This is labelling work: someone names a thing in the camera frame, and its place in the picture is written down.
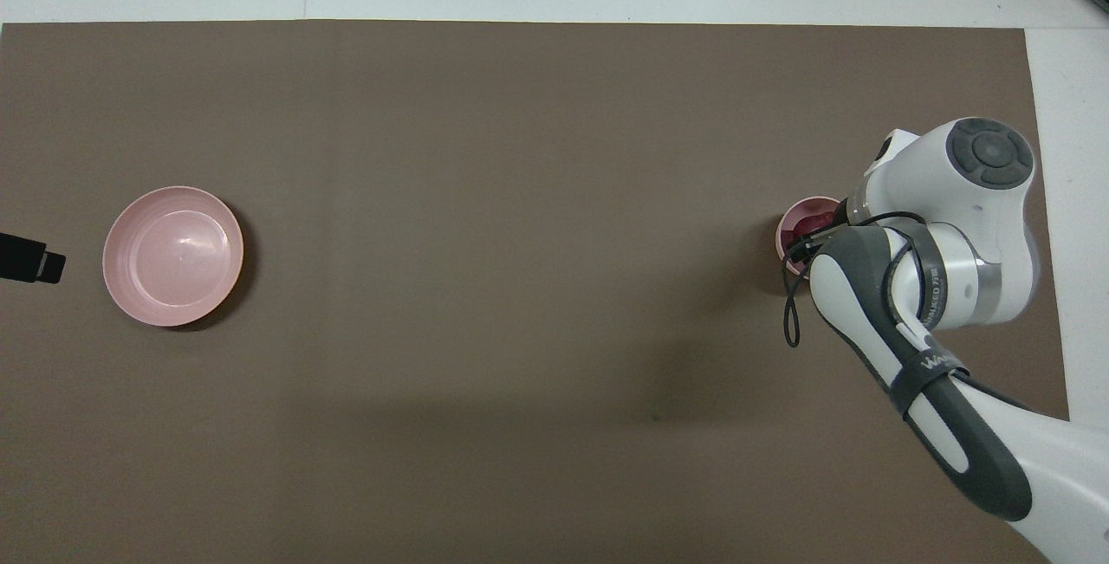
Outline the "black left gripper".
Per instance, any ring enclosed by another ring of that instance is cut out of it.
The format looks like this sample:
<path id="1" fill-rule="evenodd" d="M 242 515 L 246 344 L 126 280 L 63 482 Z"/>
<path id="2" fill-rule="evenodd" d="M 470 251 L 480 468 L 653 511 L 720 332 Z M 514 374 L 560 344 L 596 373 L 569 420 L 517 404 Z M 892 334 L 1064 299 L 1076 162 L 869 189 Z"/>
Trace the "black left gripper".
<path id="1" fill-rule="evenodd" d="M 58 284 L 67 256 L 45 252 L 45 243 L 1 233 L 1 277 L 13 281 Z"/>

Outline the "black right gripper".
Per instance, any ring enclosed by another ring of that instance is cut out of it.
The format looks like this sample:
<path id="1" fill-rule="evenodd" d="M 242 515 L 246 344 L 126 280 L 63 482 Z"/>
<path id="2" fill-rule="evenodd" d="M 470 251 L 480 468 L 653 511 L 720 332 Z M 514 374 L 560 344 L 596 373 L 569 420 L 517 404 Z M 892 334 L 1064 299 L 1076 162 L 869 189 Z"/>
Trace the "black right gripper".
<path id="1" fill-rule="evenodd" d="M 857 217 L 857 202 L 855 197 L 847 197 L 840 201 L 833 212 L 833 227 L 853 227 L 859 223 Z M 821 240 L 813 236 L 804 235 L 795 240 L 796 255 L 815 255 L 821 247 Z"/>

